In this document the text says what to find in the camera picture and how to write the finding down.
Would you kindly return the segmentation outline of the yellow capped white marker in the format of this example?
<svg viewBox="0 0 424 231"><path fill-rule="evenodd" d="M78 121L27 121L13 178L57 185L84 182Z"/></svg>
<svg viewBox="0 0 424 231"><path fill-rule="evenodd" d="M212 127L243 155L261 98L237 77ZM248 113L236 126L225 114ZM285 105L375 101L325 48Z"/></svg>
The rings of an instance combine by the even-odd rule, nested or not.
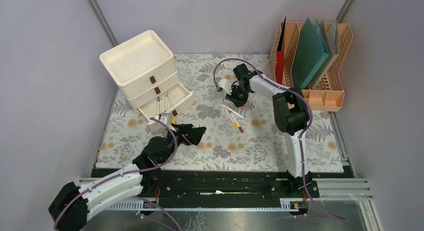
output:
<svg viewBox="0 0 424 231"><path fill-rule="evenodd" d="M227 109L225 109L226 114L228 115L230 121L232 122L232 124L234 125L234 127L236 129L239 128L239 125L237 124L237 122L235 121L235 119L233 118L232 114L230 113L230 111L228 111Z"/></svg>

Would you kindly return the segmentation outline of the purple capped white marker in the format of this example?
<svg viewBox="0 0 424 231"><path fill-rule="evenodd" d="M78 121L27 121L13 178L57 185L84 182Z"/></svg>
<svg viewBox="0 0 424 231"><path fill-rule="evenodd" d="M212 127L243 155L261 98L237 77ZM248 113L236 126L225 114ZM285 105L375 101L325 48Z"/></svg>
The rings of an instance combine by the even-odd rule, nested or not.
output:
<svg viewBox="0 0 424 231"><path fill-rule="evenodd" d="M158 96L156 99L156 115L161 113L161 98Z"/></svg>

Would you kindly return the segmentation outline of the red file folder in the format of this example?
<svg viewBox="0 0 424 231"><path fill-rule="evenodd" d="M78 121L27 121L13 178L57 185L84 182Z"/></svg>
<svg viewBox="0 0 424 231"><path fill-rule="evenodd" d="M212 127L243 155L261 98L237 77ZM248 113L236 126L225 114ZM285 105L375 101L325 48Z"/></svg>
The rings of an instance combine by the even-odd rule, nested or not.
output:
<svg viewBox="0 0 424 231"><path fill-rule="evenodd" d="M285 45L285 26L286 17L280 24L281 30L278 37L278 44L276 49L276 64L275 64L275 80L278 84L283 84L283 72L284 72L284 45Z"/></svg>

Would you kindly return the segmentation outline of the cream drawer unit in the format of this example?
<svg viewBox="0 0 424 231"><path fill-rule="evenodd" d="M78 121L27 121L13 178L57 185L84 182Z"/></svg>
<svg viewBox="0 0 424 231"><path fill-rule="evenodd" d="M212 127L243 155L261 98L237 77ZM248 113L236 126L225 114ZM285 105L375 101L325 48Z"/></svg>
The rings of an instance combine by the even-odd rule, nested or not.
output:
<svg viewBox="0 0 424 231"><path fill-rule="evenodd" d="M147 119L151 131L161 129L151 120L157 116L157 97L161 98L160 112L173 117L194 103L193 91L181 83L173 52L153 30L103 52L99 59L131 107ZM170 111L167 93L173 102Z"/></svg>

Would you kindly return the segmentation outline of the teal file folder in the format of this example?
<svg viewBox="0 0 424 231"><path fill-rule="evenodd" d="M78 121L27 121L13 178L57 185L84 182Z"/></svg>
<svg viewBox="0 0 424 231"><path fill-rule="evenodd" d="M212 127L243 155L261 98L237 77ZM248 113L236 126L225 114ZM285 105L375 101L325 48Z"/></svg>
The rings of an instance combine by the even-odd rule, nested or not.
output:
<svg viewBox="0 0 424 231"><path fill-rule="evenodd" d="M305 89L319 69L319 61L324 57L323 47L313 23L305 20L299 33L297 48L291 69L295 88Z"/></svg>

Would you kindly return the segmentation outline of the beige file folder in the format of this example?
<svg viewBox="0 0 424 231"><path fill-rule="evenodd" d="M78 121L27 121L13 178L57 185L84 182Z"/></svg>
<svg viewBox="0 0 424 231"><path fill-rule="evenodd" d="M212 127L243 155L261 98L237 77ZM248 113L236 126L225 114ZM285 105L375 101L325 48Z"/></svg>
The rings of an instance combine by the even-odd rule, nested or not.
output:
<svg viewBox="0 0 424 231"><path fill-rule="evenodd" d="M319 69L309 82L309 87L315 89L318 87L324 75L329 71L330 67L340 54L339 29L336 20L327 28L324 20L318 19L312 24L318 34L323 49L323 58L318 62Z"/></svg>

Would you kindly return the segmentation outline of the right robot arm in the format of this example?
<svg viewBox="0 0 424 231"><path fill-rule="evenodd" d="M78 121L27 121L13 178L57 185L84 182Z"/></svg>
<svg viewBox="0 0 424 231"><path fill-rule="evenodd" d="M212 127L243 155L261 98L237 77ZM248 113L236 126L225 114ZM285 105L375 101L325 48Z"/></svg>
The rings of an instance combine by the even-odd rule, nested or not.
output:
<svg viewBox="0 0 424 231"><path fill-rule="evenodd" d="M310 107L300 89L283 86L259 71L249 71L245 64L233 69L238 82L226 98L236 107L244 106L249 94L258 93L272 102L274 121L282 132L288 154L288 178L283 188L293 197L312 198L311 172L305 164L305 132L312 122Z"/></svg>

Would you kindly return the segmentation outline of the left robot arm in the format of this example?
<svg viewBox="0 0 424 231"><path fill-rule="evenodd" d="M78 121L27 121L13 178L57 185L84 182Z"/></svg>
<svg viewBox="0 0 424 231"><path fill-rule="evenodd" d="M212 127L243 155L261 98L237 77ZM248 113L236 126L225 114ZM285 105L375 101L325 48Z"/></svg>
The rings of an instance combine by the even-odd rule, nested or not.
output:
<svg viewBox="0 0 424 231"><path fill-rule="evenodd" d="M166 165L180 145L197 146L207 130L192 124L171 124L166 129L166 136L152 137L125 167L88 184L65 184L48 207L53 229L80 231L90 219L117 202L139 194L152 195L155 183L144 176Z"/></svg>

